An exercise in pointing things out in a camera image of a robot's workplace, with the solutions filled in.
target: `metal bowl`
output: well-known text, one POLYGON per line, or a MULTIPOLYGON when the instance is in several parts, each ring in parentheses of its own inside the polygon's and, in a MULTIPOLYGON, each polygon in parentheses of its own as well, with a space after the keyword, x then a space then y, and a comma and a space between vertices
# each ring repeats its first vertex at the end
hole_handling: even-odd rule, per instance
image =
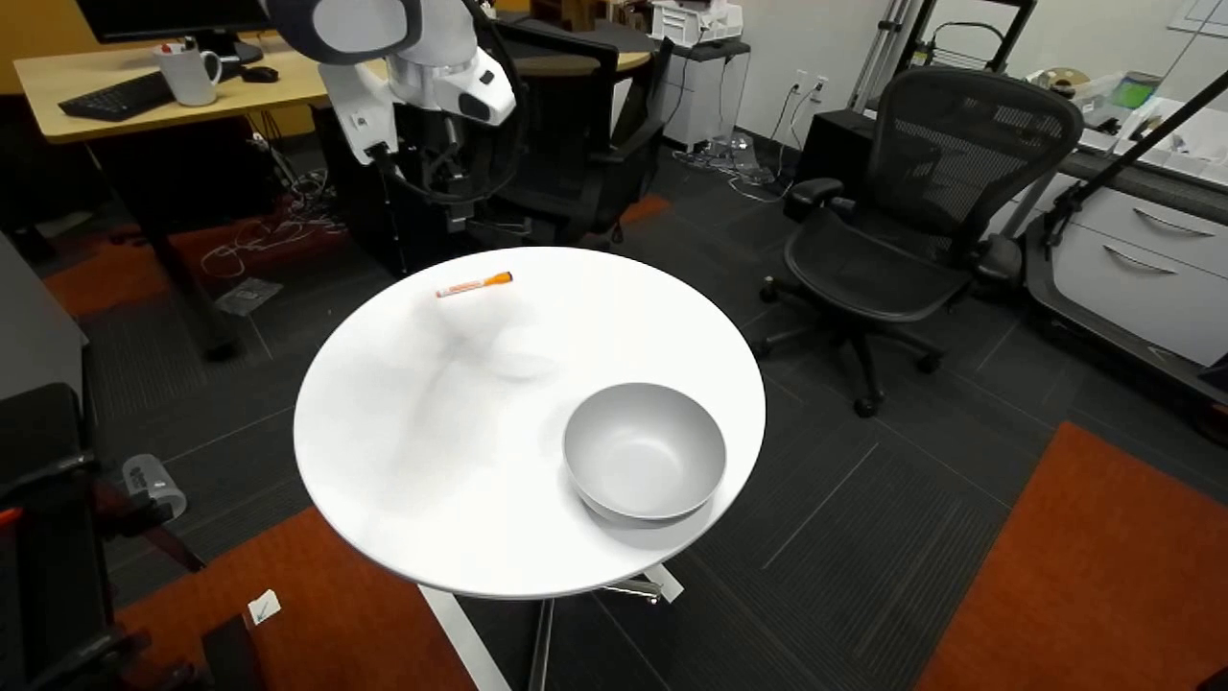
POLYGON ((621 517, 684 517, 720 484, 723 438, 704 407, 658 383, 585 395, 565 429, 571 489, 621 517))

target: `floor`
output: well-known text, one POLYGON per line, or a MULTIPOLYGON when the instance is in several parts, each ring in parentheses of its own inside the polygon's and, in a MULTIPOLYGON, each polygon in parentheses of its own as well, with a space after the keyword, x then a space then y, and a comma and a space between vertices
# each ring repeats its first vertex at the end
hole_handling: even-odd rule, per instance
MULTIPOLYGON (((634 228, 626 253, 690 280, 746 333, 798 324, 754 299, 790 234, 773 202, 680 152, 651 192, 668 212, 634 228)), ((193 498, 171 531, 203 557, 306 505, 286 434, 295 383, 323 338, 386 284, 356 248, 267 280, 280 294, 234 320, 241 356, 221 363, 196 356, 171 299, 83 324, 99 454, 111 468, 156 454, 193 498)), ((561 604, 552 688, 910 688, 1064 417, 1228 504, 1228 449, 1025 299, 964 299, 927 333, 946 344, 937 376, 880 356, 890 393, 880 417, 851 415, 845 353, 822 343, 773 353, 754 481, 668 566, 688 594, 561 604)), ((118 604, 181 574, 143 541, 106 557, 118 604)), ((534 608, 461 608, 520 688, 534 608)))

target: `computer monitor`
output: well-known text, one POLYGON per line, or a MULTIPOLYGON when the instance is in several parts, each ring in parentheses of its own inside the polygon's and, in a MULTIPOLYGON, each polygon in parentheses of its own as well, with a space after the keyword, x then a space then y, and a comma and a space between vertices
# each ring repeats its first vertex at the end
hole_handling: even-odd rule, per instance
POLYGON ((99 41, 184 38, 203 50, 257 61, 259 50, 239 41, 234 31, 271 28, 259 0, 77 0, 99 41))

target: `white robot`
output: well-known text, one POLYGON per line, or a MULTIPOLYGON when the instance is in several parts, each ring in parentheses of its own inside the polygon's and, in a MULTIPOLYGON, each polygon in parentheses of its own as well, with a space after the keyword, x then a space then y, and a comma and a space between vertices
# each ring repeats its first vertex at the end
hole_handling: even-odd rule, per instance
POLYGON ((264 13, 318 61, 361 166, 397 151, 393 102, 480 128, 498 128, 515 113, 501 66, 475 41, 480 0, 264 0, 264 13))

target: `small orange marker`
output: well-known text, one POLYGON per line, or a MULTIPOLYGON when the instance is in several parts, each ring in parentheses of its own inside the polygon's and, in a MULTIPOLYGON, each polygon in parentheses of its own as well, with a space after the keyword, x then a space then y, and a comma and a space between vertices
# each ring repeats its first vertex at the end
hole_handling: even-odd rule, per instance
POLYGON ((511 284, 511 271, 493 271, 493 276, 466 280, 466 284, 450 284, 450 289, 441 289, 434 294, 443 299, 443 294, 480 292, 480 289, 493 289, 493 284, 511 284))

